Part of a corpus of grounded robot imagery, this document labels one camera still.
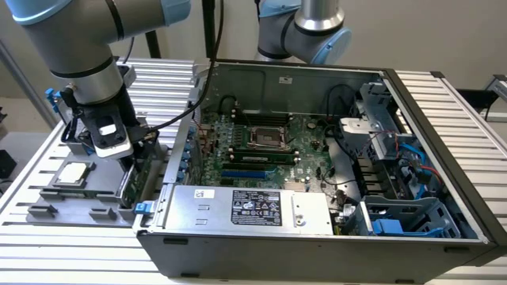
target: slotted aluminum surface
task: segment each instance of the slotted aluminum surface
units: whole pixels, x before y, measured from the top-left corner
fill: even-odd
[[[129,89],[132,101],[137,111],[148,111],[149,123],[154,125],[182,111],[190,89],[192,62],[132,59],[129,63],[137,70],[137,81]],[[0,283],[222,284],[218,280],[168,279],[160,275],[130,229],[30,226],[25,223],[28,204],[38,198],[38,190],[29,186],[50,180],[50,171],[58,168],[68,154],[66,147],[58,144],[60,131],[61,126],[53,130],[0,199]],[[162,132],[161,141],[168,145],[173,142],[174,132],[176,128]],[[505,280],[507,257],[503,257],[485,267],[455,268],[427,284],[500,285]]]
[[[503,140],[445,79],[435,78],[428,72],[396,73],[507,230],[507,150]]]

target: warning label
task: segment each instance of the warning label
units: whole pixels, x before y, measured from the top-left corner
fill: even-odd
[[[234,190],[230,221],[249,226],[281,226],[280,193]]]

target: green circuit board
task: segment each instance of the green circuit board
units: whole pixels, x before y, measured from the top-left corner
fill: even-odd
[[[228,150],[232,145],[245,147],[250,139],[252,125],[236,125],[228,116],[208,113],[201,119],[202,125],[212,125],[213,131],[205,135],[204,171],[201,185],[233,186],[244,188],[284,189],[288,182],[302,183],[308,192],[320,192],[317,168],[321,174],[330,167],[330,158],[324,147],[324,129],[317,126],[317,119],[293,115],[282,126],[286,149],[298,151],[300,160],[294,165],[265,165],[266,178],[225,178],[232,185],[222,185],[222,165],[229,162]]]

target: cpu socket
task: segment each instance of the cpu socket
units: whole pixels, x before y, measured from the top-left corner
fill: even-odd
[[[254,148],[284,148],[285,147],[285,130],[284,128],[250,128],[250,142]]]

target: blue pcie slot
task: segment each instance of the blue pcie slot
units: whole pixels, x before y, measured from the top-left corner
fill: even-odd
[[[266,178],[266,173],[262,171],[222,171],[222,177],[234,177],[234,178]]]

